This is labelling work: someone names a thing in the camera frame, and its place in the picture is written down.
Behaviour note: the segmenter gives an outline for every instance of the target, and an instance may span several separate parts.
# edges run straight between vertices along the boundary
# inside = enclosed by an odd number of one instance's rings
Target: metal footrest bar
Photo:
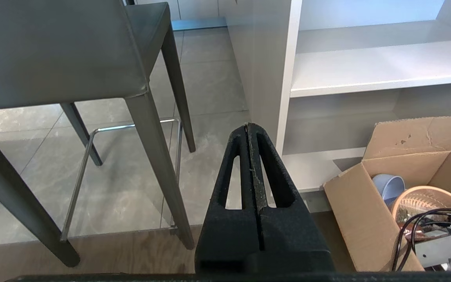
[[[160,123],[177,123],[177,157],[175,158],[175,175],[177,176],[177,182],[179,182],[180,177],[180,156],[182,149],[182,123],[178,118],[167,118],[159,121]],[[81,162],[81,166],[79,168],[78,177],[76,180],[76,185],[74,187],[72,198],[70,199],[69,209],[67,211],[66,221],[64,223],[64,228],[62,229],[62,234],[60,236],[61,241],[67,240],[67,235],[69,233],[70,223],[72,222],[72,216],[74,214],[74,209],[76,207],[76,202],[78,200],[79,190],[81,189],[81,183],[83,182],[83,177],[85,175],[86,164],[88,163],[90,150],[93,146],[93,139],[98,133],[101,132],[109,132],[113,130],[125,130],[128,128],[133,128],[135,125],[132,123],[130,125],[120,125],[117,127],[104,127],[97,128],[93,130],[90,134],[90,140],[88,141],[88,145],[86,146],[85,153],[83,155],[83,160]]]

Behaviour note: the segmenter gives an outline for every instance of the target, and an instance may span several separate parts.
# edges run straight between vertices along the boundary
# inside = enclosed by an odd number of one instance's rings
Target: gray bar stool
[[[177,175],[148,84],[159,50],[193,152],[193,129],[166,2],[124,7],[121,0],[0,0],[0,109],[61,104],[86,152],[100,166],[74,102],[124,98],[179,236],[192,249]],[[79,263],[72,245],[61,240],[61,230],[1,151],[0,203],[65,265]]]

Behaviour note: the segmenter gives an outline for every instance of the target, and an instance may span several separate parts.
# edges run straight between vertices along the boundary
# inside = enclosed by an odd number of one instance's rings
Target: floor
[[[354,272],[333,213],[312,216],[329,245],[336,271]],[[197,242],[201,227],[191,230]],[[186,250],[168,229],[90,235],[70,239],[70,243],[81,257],[75,268],[61,264],[37,241],[0,245],[0,282],[21,275],[193,273],[195,269],[194,251]]]
[[[202,224],[232,130],[249,121],[243,87],[227,28],[175,32],[197,151],[183,141],[180,188],[191,225]],[[162,118],[178,116],[161,56],[150,76]],[[79,102],[88,130],[130,123],[121,99]],[[163,125],[170,153],[177,129]],[[171,215],[135,130],[95,138],[105,161],[88,163],[70,226],[70,236],[166,228]],[[59,105],[0,110],[0,149],[62,227],[84,147]],[[229,208],[240,207],[238,166],[231,179]],[[35,237],[0,205],[0,244]]]

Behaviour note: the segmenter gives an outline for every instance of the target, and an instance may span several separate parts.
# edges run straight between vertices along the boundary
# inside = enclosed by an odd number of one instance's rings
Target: tile floor
[[[231,41],[226,28],[175,32],[188,94],[197,151],[183,141],[180,188],[191,224],[203,222],[229,133],[249,121]],[[162,58],[150,77],[163,117],[177,116]],[[128,123],[121,99],[77,103],[89,130]],[[176,127],[163,125],[170,153]],[[104,159],[89,162],[70,236],[165,228],[171,216],[135,130],[105,132],[95,138]],[[59,228],[72,195],[84,148],[59,105],[0,110],[0,149],[20,172]],[[240,207],[238,166],[228,207]],[[0,244],[34,236],[0,205]]]

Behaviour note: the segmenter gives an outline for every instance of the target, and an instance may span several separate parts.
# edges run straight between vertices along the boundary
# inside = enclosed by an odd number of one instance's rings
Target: table leg
[[[164,37],[161,53],[163,53],[163,59],[173,90],[173,96],[175,96],[175,103],[177,104],[180,120],[182,121],[186,140],[188,141],[189,151],[194,152],[196,151],[196,144],[193,135],[193,126],[191,125],[188,99],[186,97],[186,89],[184,88],[184,81],[182,79],[182,71],[179,63],[179,54],[177,53],[177,45],[175,44],[171,24]]]
[[[143,143],[145,153],[179,229],[180,239],[187,249],[193,249],[194,240],[186,208],[184,207],[182,194],[180,193],[152,94],[149,90],[145,94],[126,98],[125,100],[140,140]]]
[[[0,203],[66,266],[80,259],[73,246],[60,241],[60,230],[0,151]]]
[[[79,139],[81,139],[83,145],[85,147],[88,146],[88,141],[90,141],[90,134],[88,133],[88,130],[86,129],[86,126],[81,119],[76,105],[74,103],[61,103],[60,106],[64,110],[64,113],[72,124],[72,127],[76,131],[76,134],[79,136]],[[90,150],[90,157],[92,158],[93,163],[95,163],[96,166],[102,166],[102,159],[100,158],[95,145],[93,145],[92,149]]]

